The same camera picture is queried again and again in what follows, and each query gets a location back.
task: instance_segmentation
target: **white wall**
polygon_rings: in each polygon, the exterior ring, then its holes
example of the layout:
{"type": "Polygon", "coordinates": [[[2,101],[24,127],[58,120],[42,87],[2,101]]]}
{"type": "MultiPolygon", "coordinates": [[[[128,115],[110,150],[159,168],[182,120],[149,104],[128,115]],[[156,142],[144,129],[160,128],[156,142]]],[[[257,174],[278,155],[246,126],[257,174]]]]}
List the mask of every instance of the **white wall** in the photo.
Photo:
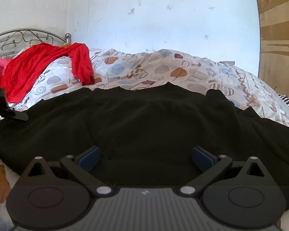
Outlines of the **white wall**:
{"type": "Polygon", "coordinates": [[[68,1],[0,0],[0,33],[14,28],[40,28],[64,36],[68,1]]]}
{"type": "Polygon", "coordinates": [[[256,0],[70,0],[68,31],[89,47],[127,53],[175,49],[235,61],[258,75],[256,0]]]}

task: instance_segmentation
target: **black cloth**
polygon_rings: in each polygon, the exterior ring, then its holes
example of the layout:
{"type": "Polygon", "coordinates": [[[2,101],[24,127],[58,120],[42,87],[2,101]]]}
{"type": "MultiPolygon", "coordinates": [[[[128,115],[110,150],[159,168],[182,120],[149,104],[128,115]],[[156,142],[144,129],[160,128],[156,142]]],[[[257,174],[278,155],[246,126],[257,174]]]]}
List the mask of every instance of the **black cloth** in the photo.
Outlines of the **black cloth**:
{"type": "Polygon", "coordinates": [[[236,108],[221,91],[179,86],[143,90],[81,88],[27,110],[29,120],[0,121],[0,158],[21,174],[36,156],[47,161],[93,145],[102,160],[91,172],[109,185],[178,186],[201,172],[199,145],[214,155],[257,156],[281,186],[289,208],[289,128],[236,108]]]}

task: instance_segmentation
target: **metal headboard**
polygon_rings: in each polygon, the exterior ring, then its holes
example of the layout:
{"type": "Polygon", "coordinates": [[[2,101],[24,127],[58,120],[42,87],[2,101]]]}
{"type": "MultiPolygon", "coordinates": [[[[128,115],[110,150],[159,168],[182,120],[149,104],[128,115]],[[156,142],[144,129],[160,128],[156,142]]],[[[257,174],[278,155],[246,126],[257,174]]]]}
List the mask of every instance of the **metal headboard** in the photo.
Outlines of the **metal headboard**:
{"type": "Polygon", "coordinates": [[[0,33],[0,57],[17,54],[28,44],[46,42],[51,45],[71,43],[71,34],[66,33],[64,39],[60,36],[37,28],[17,28],[0,33]]]}

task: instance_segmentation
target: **black mount clip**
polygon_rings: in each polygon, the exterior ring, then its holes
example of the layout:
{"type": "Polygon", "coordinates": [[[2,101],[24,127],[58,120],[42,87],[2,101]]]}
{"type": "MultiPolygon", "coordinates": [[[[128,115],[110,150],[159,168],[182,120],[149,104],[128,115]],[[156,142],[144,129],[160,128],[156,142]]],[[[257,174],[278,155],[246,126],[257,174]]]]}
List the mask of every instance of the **black mount clip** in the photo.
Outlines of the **black mount clip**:
{"type": "Polygon", "coordinates": [[[29,119],[27,113],[16,111],[14,108],[8,106],[4,88],[0,88],[0,116],[21,121],[27,121],[29,119]]]}
{"type": "Polygon", "coordinates": [[[232,161],[196,146],[203,173],[168,188],[108,186],[88,173],[100,158],[96,146],[56,162],[35,157],[6,202],[13,231],[280,230],[285,198],[257,157],[232,161]]]}

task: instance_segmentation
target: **patterned bedsheet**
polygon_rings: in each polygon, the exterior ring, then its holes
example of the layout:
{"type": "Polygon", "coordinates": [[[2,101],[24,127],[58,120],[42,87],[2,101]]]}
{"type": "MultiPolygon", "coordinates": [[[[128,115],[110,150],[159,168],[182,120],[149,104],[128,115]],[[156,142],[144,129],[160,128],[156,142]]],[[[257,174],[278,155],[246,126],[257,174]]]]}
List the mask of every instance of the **patterned bedsheet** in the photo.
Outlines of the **patterned bedsheet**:
{"type": "MultiPolygon", "coordinates": [[[[202,94],[209,89],[219,89],[235,106],[241,109],[251,106],[259,116],[289,127],[289,107],[286,103],[259,78],[236,66],[169,49],[151,54],[125,54],[114,49],[91,48],[90,59],[96,84],[87,87],[92,90],[117,86],[136,90],[167,82],[202,94]]],[[[81,83],[73,77],[71,59],[61,57],[45,69],[21,103],[10,106],[23,111],[41,99],[50,99],[81,87],[81,83]]],[[[18,175],[0,160],[0,231],[12,227],[5,200],[17,179],[18,175]]]]}

